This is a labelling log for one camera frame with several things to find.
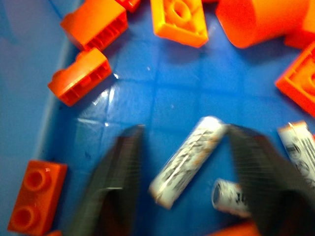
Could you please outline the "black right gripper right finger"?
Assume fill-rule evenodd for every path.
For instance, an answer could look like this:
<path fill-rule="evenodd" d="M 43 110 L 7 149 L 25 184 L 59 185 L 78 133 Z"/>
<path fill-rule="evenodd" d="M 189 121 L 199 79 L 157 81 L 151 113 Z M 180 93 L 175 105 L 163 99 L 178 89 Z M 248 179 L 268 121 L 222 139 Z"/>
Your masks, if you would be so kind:
<path fill-rule="evenodd" d="M 269 139 L 230 124 L 234 167 L 262 236 L 315 236 L 315 191 Z"/>

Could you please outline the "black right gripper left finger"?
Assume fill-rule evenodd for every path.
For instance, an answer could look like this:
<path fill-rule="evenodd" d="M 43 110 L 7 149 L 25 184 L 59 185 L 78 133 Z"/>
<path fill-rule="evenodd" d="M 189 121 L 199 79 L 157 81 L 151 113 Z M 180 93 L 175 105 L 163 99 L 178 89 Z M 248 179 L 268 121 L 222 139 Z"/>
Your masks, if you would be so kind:
<path fill-rule="evenodd" d="M 136 215 L 145 126 L 125 129 L 93 171 L 65 236 L 130 236 Z"/>

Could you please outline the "blue plastic bin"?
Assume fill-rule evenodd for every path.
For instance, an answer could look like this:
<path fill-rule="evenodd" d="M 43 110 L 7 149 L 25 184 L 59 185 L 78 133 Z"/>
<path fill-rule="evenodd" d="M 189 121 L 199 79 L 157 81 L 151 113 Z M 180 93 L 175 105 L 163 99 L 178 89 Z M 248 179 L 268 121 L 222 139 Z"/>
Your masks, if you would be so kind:
<path fill-rule="evenodd" d="M 149 0 L 127 16 L 128 29 L 105 50 L 112 75 L 68 107 L 49 90 L 55 72 L 78 49 L 60 26 L 80 0 L 0 0 L 0 236 L 31 159 L 68 166 L 52 226 L 65 230 L 95 166 L 116 137 L 145 125 L 141 188 L 134 236 L 205 236 L 239 218 L 212 207 L 218 178 L 234 181 L 224 138 L 171 210 L 155 204 L 150 182 L 203 116 L 255 129 L 286 152 L 277 134 L 288 122 L 315 118 L 282 95 L 274 82 L 299 55 L 276 38 L 235 48 L 204 5 L 209 41 L 193 48 L 154 35 Z"/>

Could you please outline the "white printed battery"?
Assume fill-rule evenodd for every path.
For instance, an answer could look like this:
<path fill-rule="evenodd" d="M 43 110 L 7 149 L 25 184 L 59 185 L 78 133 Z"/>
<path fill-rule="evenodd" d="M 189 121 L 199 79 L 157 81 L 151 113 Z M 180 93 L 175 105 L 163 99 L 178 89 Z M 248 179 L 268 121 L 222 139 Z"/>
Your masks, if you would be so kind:
<path fill-rule="evenodd" d="M 246 196 L 237 183 L 218 178 L 212 190 L 211 202 L 216 210 L 243 218 L 251 217 Z"/>
<path fill-rule="evenodd" d="M 280 140 L 294 166 L 315 191 L 315 138 L 305 121 L 278 129 Z"/>
<path fill-rule="evenodd" d="M 149 192 L 157 204 L 172 208 L 227 130 L 228 125 L 216 117 L 206 116 L 199 120 L 151 182 Z"/>

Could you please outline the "large orange cylinder block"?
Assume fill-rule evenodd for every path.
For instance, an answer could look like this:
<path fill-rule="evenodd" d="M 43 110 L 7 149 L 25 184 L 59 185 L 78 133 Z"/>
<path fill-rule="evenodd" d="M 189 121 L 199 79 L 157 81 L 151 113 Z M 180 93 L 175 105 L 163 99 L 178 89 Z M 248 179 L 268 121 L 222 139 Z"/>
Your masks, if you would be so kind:
<path fill-rule="evenodd" d="M 244 49 L 302 25 L 311 0 L 219 0 L 216 16 L 231 44 Z"/>

